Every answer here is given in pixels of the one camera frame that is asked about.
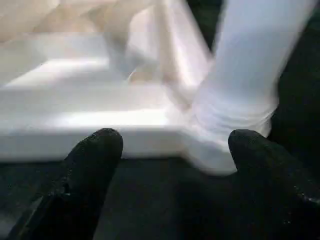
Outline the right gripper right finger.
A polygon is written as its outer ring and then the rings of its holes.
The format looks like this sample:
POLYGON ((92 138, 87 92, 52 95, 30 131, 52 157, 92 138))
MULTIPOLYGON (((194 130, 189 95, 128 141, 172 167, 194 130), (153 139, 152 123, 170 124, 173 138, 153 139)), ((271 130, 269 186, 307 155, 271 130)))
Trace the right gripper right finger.
POLYGON ((272 240, 320 238, 320 185, 284 147, 260 133, 237 129, 228 137, 237 174, 272 240))

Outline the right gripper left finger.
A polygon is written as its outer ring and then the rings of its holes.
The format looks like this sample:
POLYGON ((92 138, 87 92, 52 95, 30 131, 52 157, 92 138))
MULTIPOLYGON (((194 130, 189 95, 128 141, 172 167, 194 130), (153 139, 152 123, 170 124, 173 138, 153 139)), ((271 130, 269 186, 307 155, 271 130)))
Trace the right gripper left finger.
POLYGON ((102 128, 81 140, 23 205, 9 240, 91 240, 123 152, 123 138, 102 128))

